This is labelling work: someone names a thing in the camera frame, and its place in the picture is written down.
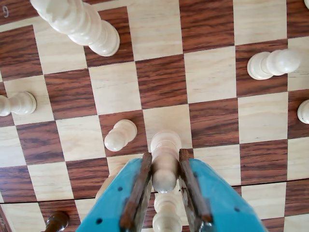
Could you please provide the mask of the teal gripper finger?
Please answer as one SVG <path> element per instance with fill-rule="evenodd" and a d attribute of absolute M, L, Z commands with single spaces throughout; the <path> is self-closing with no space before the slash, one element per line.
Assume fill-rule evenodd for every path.
<path fill-rule="evenodd" d="M 152 155 L 129 161 L 107 186 L 78 232 L 140 232 L 152 192 Z"/>
<path fill-rule="evenodd" d="M 264 232 L 254 209 L 208 164 L 179 151 L 179 184 L 192 232 Z"/>

